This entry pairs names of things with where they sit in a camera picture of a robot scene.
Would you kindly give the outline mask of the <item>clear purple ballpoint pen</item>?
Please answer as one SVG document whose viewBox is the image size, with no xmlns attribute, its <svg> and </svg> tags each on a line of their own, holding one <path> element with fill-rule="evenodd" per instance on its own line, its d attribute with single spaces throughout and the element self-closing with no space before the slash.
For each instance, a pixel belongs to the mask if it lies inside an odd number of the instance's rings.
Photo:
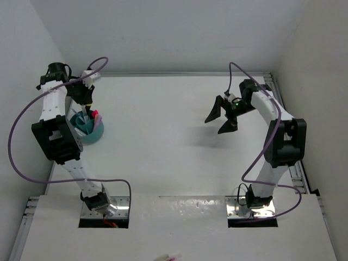
<svg viewBox="0 0 348 261">
<path fill-rule="evenodd" d="M 80 113 L 75 111 L 73 108 L 71 108 L 71 110 L 74 112 L 74 114 L 76 115 L 77 118 L 79 118 L 82 122 L 84 122 L 84 118 L 81 116 Z"/>
</svg>

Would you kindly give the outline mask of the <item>yellow black highlighter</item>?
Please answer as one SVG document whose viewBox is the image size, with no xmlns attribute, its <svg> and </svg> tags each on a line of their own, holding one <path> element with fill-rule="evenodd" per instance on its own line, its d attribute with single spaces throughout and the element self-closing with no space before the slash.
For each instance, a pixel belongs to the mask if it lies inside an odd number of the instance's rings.
<svg viewBox="0 0 348 261">
<path fill-rule="evenodd" d="M 86 104 L 86 105 L 84 106 L 84 108 L 85 108 L 86 115 L 87 115 L 88 117 L 90 117 L 89 115 L 90 115 L 91 104 Z"/>
</svg>

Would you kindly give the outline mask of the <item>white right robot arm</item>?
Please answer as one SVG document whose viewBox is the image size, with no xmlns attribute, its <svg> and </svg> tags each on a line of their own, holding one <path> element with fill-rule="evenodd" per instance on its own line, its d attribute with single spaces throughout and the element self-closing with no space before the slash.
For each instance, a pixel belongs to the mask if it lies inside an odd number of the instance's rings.
<svg viewBox="0 0 348 261">
<path fill-rule="evenodd" d="M 266 84 L 259 85 L 251 79 L 245 79 L 240 83 L 239 89 L 240 97 L 229 92 L 224 96 L 216 96 L 205 122 L 219 118 L 224 111 L 227 120 L 218 131 L 223 134 L 237 131 L 237 118 L 251 111 L 256 110 L 264 119 L 268 126 L 261 152 L 264 164 L 257 179 L 250 181 L 245 195 L 247 207 L 258 208 L 271 202 L 274 189 L 283 174 L 303 159 L 307 123 L 288 113 Z"/>
</svg>

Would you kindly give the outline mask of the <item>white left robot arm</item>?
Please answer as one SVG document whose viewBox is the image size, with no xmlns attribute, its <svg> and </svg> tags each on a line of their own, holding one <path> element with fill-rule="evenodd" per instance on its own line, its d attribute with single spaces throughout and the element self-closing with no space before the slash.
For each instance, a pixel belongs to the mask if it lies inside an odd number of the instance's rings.
<svg viewBox="0 0 348 261">
<path fill-rule="evenodd" d="M 65 103 L 54 95 L 89 105 L 92 90 L 52 63 L 40 84 L 46 93 L 45 109 L 32 131 L 45 156 L 66 167 L 77 168 L 73 179 L 90 205 L 106 196 L 101 185 L 125 178 L 143 195 L 217 193 L 227 185 L 227 168 L 243 156 L 243 136 L 222 119 L 213 87 L 216 78 L 123 77 L 108 78 L 97 92 L 98 118 L 79 136 L 81 127 L 68 119 Z M 80 166 L 83 158 L 88 167 Z"/>
</svg>

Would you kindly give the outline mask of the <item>pink black highlighter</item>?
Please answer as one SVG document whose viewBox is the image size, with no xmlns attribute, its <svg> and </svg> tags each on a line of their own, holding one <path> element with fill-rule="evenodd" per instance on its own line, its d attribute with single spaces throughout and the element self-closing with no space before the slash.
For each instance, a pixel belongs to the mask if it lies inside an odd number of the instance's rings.
<svg viewBox="0 0 348 261">
<path fill-rule="evenodd" d="M 99 112 L 98 112 L 97 110 L 94 110 L 94 111 L 91 113 L 91 116 L 92 116 L 92 118 L 94 119 L 98 114 L 99 114 Z"/>
</svg>

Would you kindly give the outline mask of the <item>purple highlighter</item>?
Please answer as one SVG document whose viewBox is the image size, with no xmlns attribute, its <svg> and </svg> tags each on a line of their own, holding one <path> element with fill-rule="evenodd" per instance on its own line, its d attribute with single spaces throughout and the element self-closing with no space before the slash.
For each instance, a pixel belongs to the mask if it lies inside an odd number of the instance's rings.
<svg viewBox="0 0 348 261">
<path fill-rule="evenodd" d="M 101 123 L 101 121 L 102 121 L 102 116 L 100 115 L 100 114 L 97 114 L 97 115 L 95 115 L 95 118 L 94 118 L 94 128 L 93 128 L 93 131 L 95 131 L 98 127 L 99 127 L 99 125 L 100 125 L 100 123 Z"/>
</svg>

